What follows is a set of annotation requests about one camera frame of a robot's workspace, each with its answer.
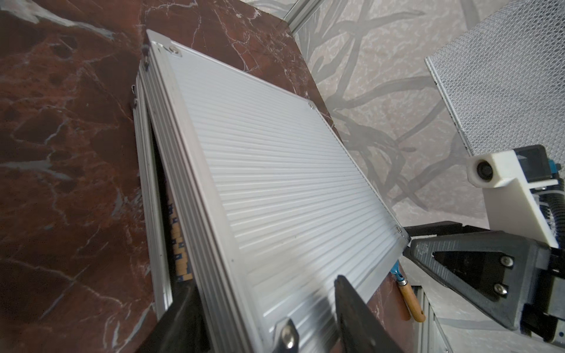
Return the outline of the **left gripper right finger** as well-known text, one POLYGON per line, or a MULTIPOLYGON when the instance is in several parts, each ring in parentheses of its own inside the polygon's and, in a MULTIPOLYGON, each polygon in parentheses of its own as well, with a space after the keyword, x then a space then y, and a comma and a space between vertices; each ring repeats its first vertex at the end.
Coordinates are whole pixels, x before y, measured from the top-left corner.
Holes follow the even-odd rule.
POLYGON ((338 275, 334 285, 343 352, 403 352, 345 276, 338 275))

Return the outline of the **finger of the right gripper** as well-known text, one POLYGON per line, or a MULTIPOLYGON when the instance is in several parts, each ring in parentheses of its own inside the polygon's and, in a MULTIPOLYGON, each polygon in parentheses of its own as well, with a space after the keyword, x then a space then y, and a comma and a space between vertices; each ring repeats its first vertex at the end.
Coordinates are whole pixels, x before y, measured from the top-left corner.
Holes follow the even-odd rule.
POLYGON ((505 232, 414 238, 404 256, 506 329, 521 326, 551 248, 505 232))
POLYGON ((464 225, 459 222, 444 221, 405 227, 405 231, 413 238, 428 235, 443 236, 485 232, 486 230, 472 225, 464 225))

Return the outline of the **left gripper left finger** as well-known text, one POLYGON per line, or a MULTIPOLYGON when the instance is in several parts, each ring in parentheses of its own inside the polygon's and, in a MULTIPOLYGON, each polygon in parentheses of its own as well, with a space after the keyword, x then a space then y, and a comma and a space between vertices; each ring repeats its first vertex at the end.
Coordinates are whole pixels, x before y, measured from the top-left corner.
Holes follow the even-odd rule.
POLYGON ((209 352, 210 341, 194 281, 178 288, 174 301, 136 352, 209 352))

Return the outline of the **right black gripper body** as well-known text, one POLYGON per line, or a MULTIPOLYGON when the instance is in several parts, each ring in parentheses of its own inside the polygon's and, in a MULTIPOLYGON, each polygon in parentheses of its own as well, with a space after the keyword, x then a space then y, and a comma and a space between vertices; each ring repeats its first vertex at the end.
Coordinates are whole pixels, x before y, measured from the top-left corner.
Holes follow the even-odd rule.
POLYGON ((538 270, 534 296, 524 306, 520 332, 549 344, 564 344, 564 250, 552 248, 547 268, 538 270))

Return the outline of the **silver poker set case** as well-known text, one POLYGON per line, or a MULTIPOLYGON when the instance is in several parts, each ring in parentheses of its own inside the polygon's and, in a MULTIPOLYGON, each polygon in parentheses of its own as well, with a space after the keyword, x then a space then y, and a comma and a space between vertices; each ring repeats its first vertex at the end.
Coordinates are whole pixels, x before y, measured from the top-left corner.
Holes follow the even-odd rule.
POLYGON ((152 30, 138 127, 157 142, 215 352, 338 340, 334 282, 370 300, 409 238, 316 106, 152 30))

